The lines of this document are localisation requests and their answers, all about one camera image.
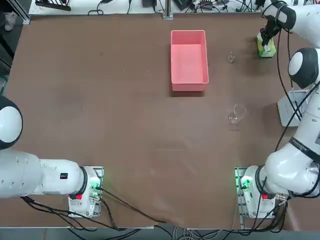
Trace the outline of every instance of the brown table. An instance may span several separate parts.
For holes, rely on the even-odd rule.
[[[104,186],[155,218],[230,228],[234,167],[263,164],[283,130],[276,58],[257,55],[255,36],[265,24],[258,14],[35,18],[23,28],[7,89],[24,117],[14,148],[104,166]],[[206,32],[209,84],[203,95],[173,94],[170,31],[199,29]],[[285,42],[284,35],[280,64],[289,83]],[[291,37],[292,52],[305,45]],[[247,116],[234,129],[227,116],[236,103],[245,104]],[[67,208],[65,196],[35,199]],[[121,227],[154,224],[106,200]],[[0,202],[2,227],[66,226],[20,199]],[[285,229],[317,231],[318,204],[292,200]],[[106,211],[99,220],[109,222]]]

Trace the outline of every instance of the pink plastic bin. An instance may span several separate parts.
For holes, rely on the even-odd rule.
[[[171,31],[172,90],[203,91],[208,82],[205,31]]]

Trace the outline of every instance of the yellow object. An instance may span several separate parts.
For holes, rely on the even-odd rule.
[[[258,47],[258,54],[261,58],[272,58],[277,52],[275,47],[275,41],[273,38],[269,41],[269,44],[267,47],[269,50],[268,51],[265,50],[265,48],[262,46],[262,38],[261,38],[260,32],[256,36],[256,43]]]

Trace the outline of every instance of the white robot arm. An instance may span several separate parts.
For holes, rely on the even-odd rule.
[[[280,28],[299,34],[313,48],[301,48],[290,59],[288,73],[302,89],[320,81],[320,5],[303,5],[299,0],[270,1],[264,4],[268,20],[262,29],[263,45]],[[320,192],[320,90],[310,96],[295,135],[280,150],[269,155],[264,166],[250,166],[242,178],[249,216],[264,218],[275,206],[275,194],[306,194]],[[258,202],[262,196],[261,208]]]
[[[67,195],[71,212],[88,218],[99,215],[100,191],[95,187],[101,187],[102,181],[96,168],[8,149],[18,141],[22,130],[19,108],[0,95],[0,198]]]

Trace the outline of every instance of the glass cup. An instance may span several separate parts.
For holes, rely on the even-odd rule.
[[[236,125],[241,119],[244,119],[247,113],[245,105],[237,103],[233,107],[233,112],[228,115],[228,120],[231,124]]]
[[[233,63],[236,58],[236,53],[234,51],[230,52],[230,56],[228,57],[229,63]]]

